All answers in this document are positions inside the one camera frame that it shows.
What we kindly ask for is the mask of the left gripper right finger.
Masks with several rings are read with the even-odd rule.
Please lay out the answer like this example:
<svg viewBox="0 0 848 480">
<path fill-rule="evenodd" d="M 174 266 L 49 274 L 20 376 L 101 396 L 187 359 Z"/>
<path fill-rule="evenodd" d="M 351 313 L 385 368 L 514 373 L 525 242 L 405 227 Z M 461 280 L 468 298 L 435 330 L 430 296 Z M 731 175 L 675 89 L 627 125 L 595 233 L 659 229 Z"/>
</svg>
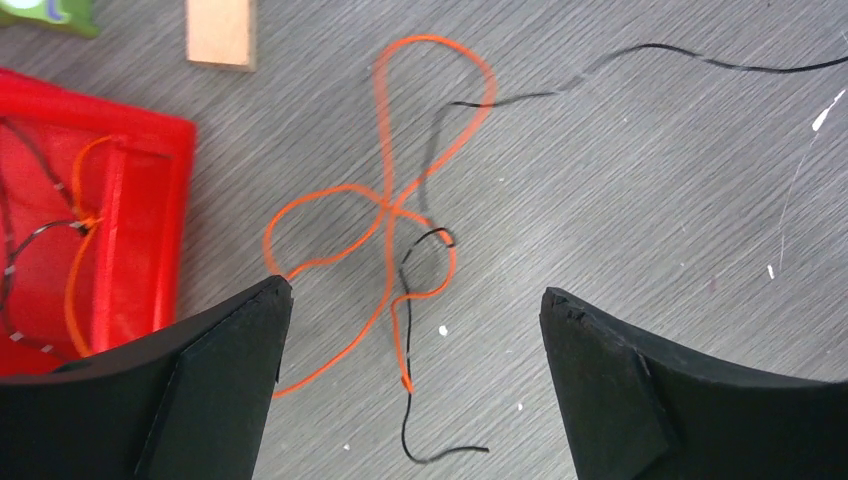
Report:
<svg viewBox="0 0 848 480">
<path fill-rule="evenodd" d="M 843 479 L 847 385 L 698 352 L 559 289 L 540 327 L 581 479 Z"/>
</svg>

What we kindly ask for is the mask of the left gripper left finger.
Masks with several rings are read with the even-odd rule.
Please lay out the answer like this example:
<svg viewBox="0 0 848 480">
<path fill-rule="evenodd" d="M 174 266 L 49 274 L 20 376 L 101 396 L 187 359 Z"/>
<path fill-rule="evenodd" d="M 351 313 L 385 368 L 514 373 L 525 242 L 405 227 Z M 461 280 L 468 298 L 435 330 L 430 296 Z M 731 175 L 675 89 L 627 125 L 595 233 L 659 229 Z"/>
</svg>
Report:
<svg viewBox="0 0 848 480">
<path fill-rule="evenodd" d="M 1 381 L 5 479 L 249 479 L 292 309 L 271 276 L 42 375 Z"/>
</svg>

